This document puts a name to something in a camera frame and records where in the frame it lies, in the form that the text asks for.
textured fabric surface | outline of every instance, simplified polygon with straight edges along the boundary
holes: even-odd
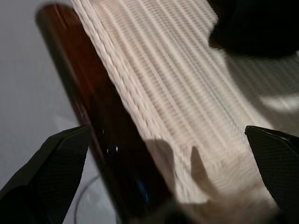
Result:
[[[140,135],[156,140],[149,151],[182,205],[202,223],[273,214],[244,130],[299,134],[297,56],[210,49],[217,17],[206,0],[73,3]]]

